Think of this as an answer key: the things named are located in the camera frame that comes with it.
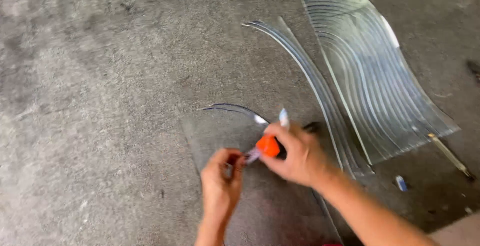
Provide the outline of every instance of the hand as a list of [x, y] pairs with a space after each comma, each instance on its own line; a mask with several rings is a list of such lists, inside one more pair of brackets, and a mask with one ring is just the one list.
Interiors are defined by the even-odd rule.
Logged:
[[291, 123], [288, 130], [279, 122], [273, 123], [265, 133], [277, 137], [287, 154], [285, 160], [264, 156], [260, 160], [282, 178], [314, 187], [339, 173], [340, 170], [328, 162], [316, 137], [304, 132], [297, 124]]
[[[226, 175], [227, 163], [233, 167], [230, 177]], [[201, 171], [204, 221], [226, 226], [242, 191], [243, 164], [242, 152], [222, 148], [213, 154]]]

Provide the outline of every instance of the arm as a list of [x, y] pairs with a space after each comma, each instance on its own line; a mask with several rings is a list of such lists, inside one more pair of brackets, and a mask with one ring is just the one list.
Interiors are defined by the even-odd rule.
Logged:
[[[195, 246], [222, 245], [225, 229], [242, 191], [243, 162], [239, 150], [222, 148], [201, 171], [203, 219]], [[226, 163], [233, 166], [230, 177], [225, 175]]]
[[342, 214], [366, 246], [436, 245], [331, 165], [313, 135], [294, 124], [288, 131], [279, 123], [270, 125], [265, 132], [275, 135], [287, 150], [286, 160], [261, 157], [267, 167], [286, 180], [314, 188]]

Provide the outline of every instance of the left hand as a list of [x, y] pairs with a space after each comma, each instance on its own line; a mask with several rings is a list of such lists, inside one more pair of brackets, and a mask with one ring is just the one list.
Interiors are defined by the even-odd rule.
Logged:
[[[231, 176], [225, 173], [226, 163], [232, 165]], [[203, 221], [225, 228], [242, 191], [242, 152], [221, 148], [213, 154], [201, 171], [203, 189]]]

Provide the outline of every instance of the gray concrete surface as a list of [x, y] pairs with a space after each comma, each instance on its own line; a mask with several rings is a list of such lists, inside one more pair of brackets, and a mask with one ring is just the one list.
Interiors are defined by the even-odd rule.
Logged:
[[[300, 0], [0, 1], [2, 245], [192, 244], [201, 217], [192, 160], [199, 135], [184, 129], [198, 125], [198, 108], [231, 102], [272, 120], [282, 103], [302, 122], [322, 118], [289, 55], [240, 27], [282, 15], [326, 70]], [[464, 65], [480, 59], [479, 0], [371, 1], [426, 93], [462, 128], [447, 144], [480, 176], [480, 88]], [[366, 190], [426, 231], [480, 206], [479, 183], [431, 145], [375, 169], [361, 180]], [[392, 183], [398, 174], [406, 193]], [[248, 204], [261, 207], [259, 196]], [[242, 230], [248, 217], [235, 217], [231, 243], [258, 242]]]

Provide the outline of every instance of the forearm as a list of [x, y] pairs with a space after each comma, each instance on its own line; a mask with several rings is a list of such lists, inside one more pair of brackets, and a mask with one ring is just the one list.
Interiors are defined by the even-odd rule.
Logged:
[[344, 174], [331, 176], [328, 183], [321, 180], [319, 183], [315, 190], [342, 214], [366, 246], [435, 245], [422, 231], [375, 202]]
[[195, 246], [221, 246], [225, 234], [225, 224], [204, 217], [198, 226]]

